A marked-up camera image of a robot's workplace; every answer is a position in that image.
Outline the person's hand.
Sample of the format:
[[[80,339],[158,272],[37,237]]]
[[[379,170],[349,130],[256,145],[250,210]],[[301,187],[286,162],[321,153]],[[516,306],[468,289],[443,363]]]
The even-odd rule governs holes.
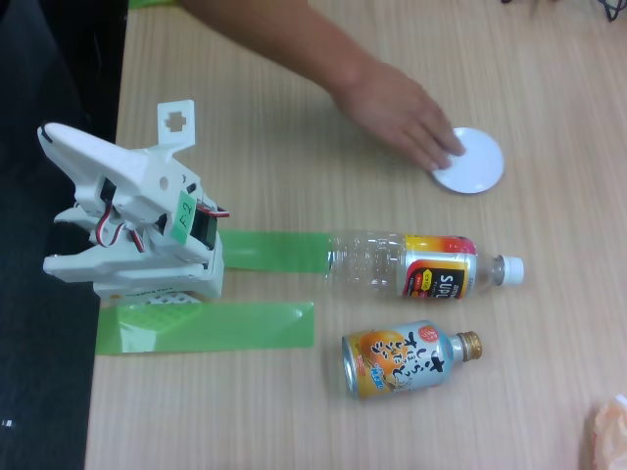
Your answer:
[[[353,123],[426,171],[450,166],[465,148],[422,86],[387,64],[369,60],[331,96]]]

